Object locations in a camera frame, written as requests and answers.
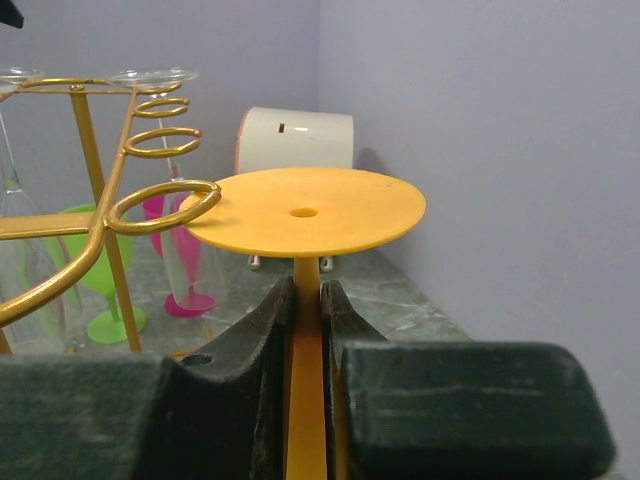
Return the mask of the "orange plastic goblet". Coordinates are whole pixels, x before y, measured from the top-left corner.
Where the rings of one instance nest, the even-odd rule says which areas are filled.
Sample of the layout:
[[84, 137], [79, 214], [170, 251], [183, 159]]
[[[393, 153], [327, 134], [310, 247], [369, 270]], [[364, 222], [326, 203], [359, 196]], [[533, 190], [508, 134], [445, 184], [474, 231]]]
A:
[[190, 233], [224, 250], [294, 261], [286, 476], [324, 479], [328, 467], [319, 259], [404, 236], [421, 221], [425, 197], [403, 180], [345, 168], [261, 170], [218, 184], [220, 202], [188, 223]]

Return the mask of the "green plastic goblet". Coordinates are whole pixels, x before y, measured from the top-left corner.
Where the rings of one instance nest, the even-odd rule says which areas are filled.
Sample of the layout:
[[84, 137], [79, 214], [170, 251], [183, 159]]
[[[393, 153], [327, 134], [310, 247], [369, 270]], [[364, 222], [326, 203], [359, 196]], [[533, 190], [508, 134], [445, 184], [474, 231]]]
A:
[[[87, 213], [95, 211], [94, 204], [83, 204], [62, 210], [60, 213]], [[62, 240], [66, 247], [67, 255], [60, 249], [56, 240]], [[68, 263], [67, 257], [77, 255], [83, 248], [86, 235], [77, 234], [63, 237], [46, 237], [46, 246], [52, 256], [56, 267], [63, 267]], [[125, 273], [128, 271], [133, 255], [132, 241], [129, 237], [117, 235], [121, 260]], [[122, 312], [116, 301], [116, 286], [112, 276], [112, 271], [106, 252], [106, 247], [102, 250], [98, 260], [91, 269], [84, 275], [80, 283], [89, 289], [105, 297], [109, 310], [104, 311], [94, 317], [87, 327], [87, 333], [91, 340], [99, 344], [114, 344], [127, 340], [127, 333], [122, 320]], [[146, 325], [147, 315], [139, 307], [133, 307], [137, 332], [140, 332]]]

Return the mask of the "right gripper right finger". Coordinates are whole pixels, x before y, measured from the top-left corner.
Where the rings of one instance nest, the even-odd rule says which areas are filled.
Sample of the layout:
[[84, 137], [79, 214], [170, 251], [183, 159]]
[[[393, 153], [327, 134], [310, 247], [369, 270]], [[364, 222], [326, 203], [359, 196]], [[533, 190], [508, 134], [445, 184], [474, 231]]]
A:
[[386, 339], [321, 289], [331, 479], [595, 479], [616, 446], [589, 377], [540, 342]]

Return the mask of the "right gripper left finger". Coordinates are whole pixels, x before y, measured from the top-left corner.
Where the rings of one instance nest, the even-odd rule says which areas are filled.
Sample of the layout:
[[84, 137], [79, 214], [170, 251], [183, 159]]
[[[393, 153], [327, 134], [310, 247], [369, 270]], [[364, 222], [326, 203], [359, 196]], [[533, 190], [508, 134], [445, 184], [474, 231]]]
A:
[[5, 479], [280, 479], [295, 313], [280, 279], [182, 360], [5, 355]]

